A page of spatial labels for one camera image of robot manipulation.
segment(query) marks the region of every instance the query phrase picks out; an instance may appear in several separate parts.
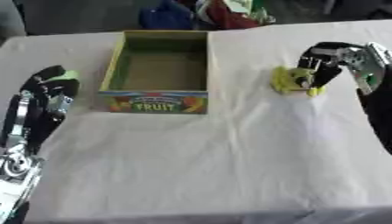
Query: cardboard box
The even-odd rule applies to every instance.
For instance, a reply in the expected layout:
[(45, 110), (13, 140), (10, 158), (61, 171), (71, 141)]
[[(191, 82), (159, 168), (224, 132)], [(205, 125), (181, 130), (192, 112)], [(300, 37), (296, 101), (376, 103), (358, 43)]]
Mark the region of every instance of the cardboard box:
[(207, 32), (124, 32), (99, 94), (114, 112), (205, 114)]

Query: white tablecloth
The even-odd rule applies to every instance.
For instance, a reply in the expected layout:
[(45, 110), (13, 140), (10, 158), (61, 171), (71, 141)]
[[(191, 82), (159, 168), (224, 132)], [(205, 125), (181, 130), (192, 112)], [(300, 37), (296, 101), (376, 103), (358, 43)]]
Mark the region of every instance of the white tablecloth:
[(319, 41), (379, 42), (392, 22), (272, 25), (209, 37), (208, 115), (105, 112), (96, 91), (119, 33), (13, 38), (0, 48), (0, 106), (34, 72), (81, 74), (44, 144), (30, 221), (392, 205), (392, 157), (345, 71), (325, 94), (281, 96), (270, 70)]

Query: gray floor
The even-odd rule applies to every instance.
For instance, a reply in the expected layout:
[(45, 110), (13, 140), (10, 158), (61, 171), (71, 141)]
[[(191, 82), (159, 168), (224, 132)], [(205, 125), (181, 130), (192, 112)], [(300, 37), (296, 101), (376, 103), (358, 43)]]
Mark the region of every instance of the gray floor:
[(27, 0), (27, 31), (32, 34), (110, 32), (138, 27), (141, 8), (159, 0)]
[[(23, 1), (27, 31), (32, 34), (110, 32), (139, 28), (143, 7), (161, 0), (18, 0)], [(337, 21), (322, 14), (326, 0), (262, 0), (278, 24)], [(345, 0), (345, 2), (366, 0)]]

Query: red cloth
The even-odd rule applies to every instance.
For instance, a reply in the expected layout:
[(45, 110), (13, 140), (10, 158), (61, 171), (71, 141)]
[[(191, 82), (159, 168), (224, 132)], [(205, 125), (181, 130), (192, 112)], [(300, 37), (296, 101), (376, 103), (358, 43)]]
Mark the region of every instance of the red cloth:
[(245, 29), (260, 26), (242, 13), (232, 12), (222, 0), (212, 0), (206, 14), (223, 30)]

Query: blue cloth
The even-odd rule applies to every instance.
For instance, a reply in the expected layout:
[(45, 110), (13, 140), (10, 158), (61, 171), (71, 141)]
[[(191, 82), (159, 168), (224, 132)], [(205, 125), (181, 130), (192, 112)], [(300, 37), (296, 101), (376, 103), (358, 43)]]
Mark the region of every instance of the blue cloth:
[(193, 14), (173, 0), (163, 0), (156, 9), (141, 9), (139, 24), (148, 30), (192, 30)]

